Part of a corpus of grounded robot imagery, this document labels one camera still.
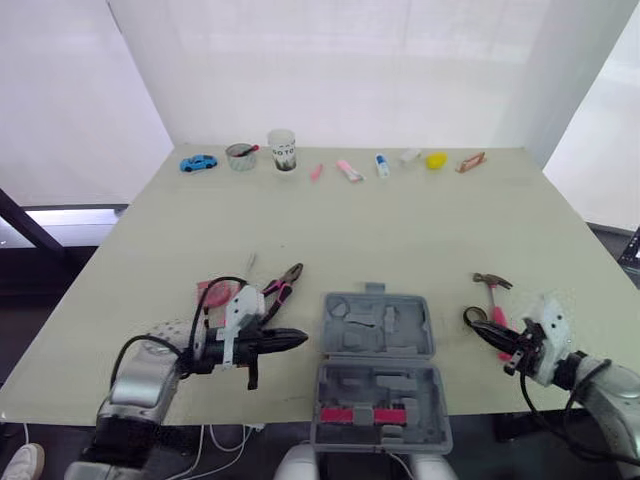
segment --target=yellow sponge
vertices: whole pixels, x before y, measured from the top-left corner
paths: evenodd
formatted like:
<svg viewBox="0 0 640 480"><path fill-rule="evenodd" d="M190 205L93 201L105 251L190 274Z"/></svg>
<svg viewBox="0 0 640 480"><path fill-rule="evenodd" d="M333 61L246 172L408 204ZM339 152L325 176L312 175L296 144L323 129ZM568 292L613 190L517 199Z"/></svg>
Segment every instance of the yellow sponge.
<svg viewBox="0 0 640 480"><path fill-rule="evenodd" d="M427 168L438 170L447 163L447 154L444 152L435 152L427 155Z"/></svg>

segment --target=table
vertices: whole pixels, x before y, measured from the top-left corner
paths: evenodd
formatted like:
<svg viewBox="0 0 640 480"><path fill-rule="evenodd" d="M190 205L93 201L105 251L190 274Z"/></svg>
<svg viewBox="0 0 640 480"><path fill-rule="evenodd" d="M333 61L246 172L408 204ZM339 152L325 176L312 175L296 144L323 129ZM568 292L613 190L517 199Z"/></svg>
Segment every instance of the table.
<svg viewBox="0 0 640 480"><path fill-rule="evenodd" d="M125 212L66 293L0 391L0 418L89 425L108 391L121 345L158 322L191 318L195 284L242 274L265 284L296 262L305 269L273 326L300 328L303 346L260 358L260 384L246 390L246 369L182 382L168 424L310 420L322 354L322 301L331 291L426 297L436 341L434 363L450 414L526 410L517 380L495 351L461 320L465 306L488 306L475 271L515 287L498 291L519 319L540 293L565 307L576 349L640 371L640 297L585 223L522 149L488 150L465 174L449 163L401 167L400 150L381 150L391 176L377 177L374 150L300 148L297 171L279 174L261 151L258 166L234 172L223 147L180 146ZM213 170L185 174L180 160L212 153ZM334 166L348 160L367 176L350 184ZM317 183L309 173L325 171ZM531 387L540 408L559 408L566 392Z"/></svg>

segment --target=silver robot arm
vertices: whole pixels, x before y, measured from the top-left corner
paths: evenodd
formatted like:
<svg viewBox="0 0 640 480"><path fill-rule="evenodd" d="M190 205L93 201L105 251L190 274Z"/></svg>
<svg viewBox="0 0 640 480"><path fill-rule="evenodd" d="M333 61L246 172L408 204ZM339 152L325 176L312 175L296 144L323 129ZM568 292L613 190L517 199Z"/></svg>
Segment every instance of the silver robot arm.
<svg viewBox="0 0 640 480"><path fill-rule="evenodd" d="M582 359L576 382L602 362L593 357ZM576 400L598 422L612 453L640 459L640 375L612 364L581 389ZM640 467L618 462L624 479L640 478Z"/></svg>
<svg viewBox="0 0 640 480"><path fill-rule="evenodd" d="M160 426L186 374L209 374L216 365L248 366L247 388L257 388L258 355L295 348L308 338L292 328L263 329L264 315L263 295L247 285L227 306L224 327L207 329L197 323L192 348L190 322L165 322L151 330L151 337L174 348L141 342L100 406L91 445L69 466L65 480L143 479ZM188 361L182 358L185 351L191 352Z"/></svg>
<svg viewBox="0 0 640 480"><path fill-rule="evenodd" d="M602 430L611 450L608 457L628 460L618 461L622 478L640 480L640 375L615 364L602 365L602 360L583 352L571 352L569 325L552 298L542 297L524 322L522 333L486 321L467 324L512 355L504 366L506 373L524 372L542 386L554 384L574 392L575 401ZM601 366L606 368L590 375Z"/></svg>

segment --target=toy car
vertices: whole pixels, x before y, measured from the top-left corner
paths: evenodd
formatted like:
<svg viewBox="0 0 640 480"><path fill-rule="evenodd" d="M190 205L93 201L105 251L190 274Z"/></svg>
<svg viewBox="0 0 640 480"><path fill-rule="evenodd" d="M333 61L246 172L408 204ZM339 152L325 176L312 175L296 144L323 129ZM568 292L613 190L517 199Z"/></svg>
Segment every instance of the toy car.
<svg viewBox="0 0 640 480"><path fill-rule="evenodd" d="M217 164L218 159L213 155L194 155L180 162L180 170L183 172L192 172L193 170L202 170L203 168L213 168Z"/></svg>

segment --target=pliers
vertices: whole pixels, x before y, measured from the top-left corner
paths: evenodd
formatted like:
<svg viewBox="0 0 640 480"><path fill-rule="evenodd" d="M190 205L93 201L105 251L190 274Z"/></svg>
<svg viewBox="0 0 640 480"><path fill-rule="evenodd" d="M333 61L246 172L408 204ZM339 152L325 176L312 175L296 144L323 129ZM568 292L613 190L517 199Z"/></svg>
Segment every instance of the pliers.
<svg viewBox="0 0 640 480"><path fill-rule="evenodd" d="M295 282L300 274L302 273L303 265L301 263L296 263L293 267L287 270L284 275L282 275L277 280L271 280L269 285L267 285L263 290L262 294L265 297L278 292L278 296L274 300L273 304L267 311L266 315L262 317L262 319L258 322L258 324L262 327L269 320L273 318L273 316L280 310L280 307L284 305L285 300L291 293L293 293L293 286L291 285Z"/></svg>

